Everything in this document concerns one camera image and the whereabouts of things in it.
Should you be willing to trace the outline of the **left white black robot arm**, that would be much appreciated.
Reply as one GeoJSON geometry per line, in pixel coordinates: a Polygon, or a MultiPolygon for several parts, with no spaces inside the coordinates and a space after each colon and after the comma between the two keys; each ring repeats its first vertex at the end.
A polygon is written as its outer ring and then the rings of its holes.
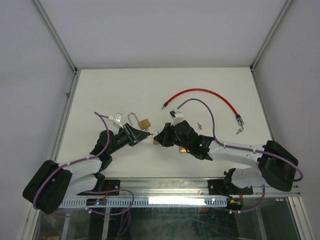
{"type": "Polygon", "coordinates": [[[64,199],[76,195],[100,194],[106,190],[102,171],[112,162],[112,154],[133,147],[152,134],[126,123],[115,134],[103,130],[88,157],[58,164],[46,160],[29,181],[22,196],[45,214],[58,209],[64,199]]]}

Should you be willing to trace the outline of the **large brass padlock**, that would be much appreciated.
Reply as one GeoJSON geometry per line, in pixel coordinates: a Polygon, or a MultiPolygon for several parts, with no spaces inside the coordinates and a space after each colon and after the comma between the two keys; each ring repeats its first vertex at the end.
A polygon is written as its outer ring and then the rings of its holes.
{"type": "Polygon", "coordinates": [[[139,128],[142,130],[142,131],[145,131],[147,132],[149,130],[149,127],[151,127],[151,123],[149,122],[148,119],[143,119],[143,120],[139,120],[139,118],[137,117],[137,115],[134,113],[134,112],[130,112],[128,115],[127,115],[127,119],[129,121],[129,124],[131,126],[133,126],[133,121],[131,120],[131,117],[134,117],[135,120],[137,121],[137,124],[139,126],[139,128]]]}

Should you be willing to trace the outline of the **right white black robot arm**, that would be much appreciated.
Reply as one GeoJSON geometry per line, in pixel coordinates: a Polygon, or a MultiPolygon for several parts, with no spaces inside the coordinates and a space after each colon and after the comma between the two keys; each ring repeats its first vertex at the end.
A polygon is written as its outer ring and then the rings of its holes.
{"type": "Polygon", "coordinates": [[[226,172],[223,187],[230,194],[252,185],[290,192],[298,171],[299,161],[276,141],[268,140],[263,145],[221,142],[214,136],[196,133],[185,120],[175,125],[167,122],[154,139],[163,147],[182,147],[199,160],[246,165],[226,172]]]}

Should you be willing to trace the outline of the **red cable lock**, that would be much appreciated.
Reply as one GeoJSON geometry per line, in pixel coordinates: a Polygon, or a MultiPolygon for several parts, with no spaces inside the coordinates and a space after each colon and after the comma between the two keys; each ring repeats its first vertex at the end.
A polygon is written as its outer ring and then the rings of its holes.
{"type": "Polygon", "coordinates": [[[176,100],[182,100],[183,98],[187,99],[187,97],[190,97],[190,98],[204,97],[203,100],[209,100],[212,103],[220,103],[221,105],[224,104],[224,106],[227,107],[229,109],[229,111],[233,114],[234,119],[237,122],[237,124],[241,128],[244,127],[245,122],[244,122],[240,112],[232,104],[232,102],[230,102],[226,97],[219,94],[218,92],[213,91],[211,89],[207,89],[207,88],[192,87],[192,88],[186,88],[186,89],[177,91],[163,102],[160,109],[164,110],[168,106],[170,106],[172,103],[174,103],[176,100]]]}

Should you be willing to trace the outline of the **silver key bunch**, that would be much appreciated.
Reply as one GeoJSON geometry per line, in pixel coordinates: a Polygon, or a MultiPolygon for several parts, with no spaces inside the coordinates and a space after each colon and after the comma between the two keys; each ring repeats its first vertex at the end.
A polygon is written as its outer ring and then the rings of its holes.
{"type": "Polygon", "coordinates": [[[243,131],[244,131],[244,127],[241,126],[241,127],[237,130],[236,135],[242,133],[243,131]]]}

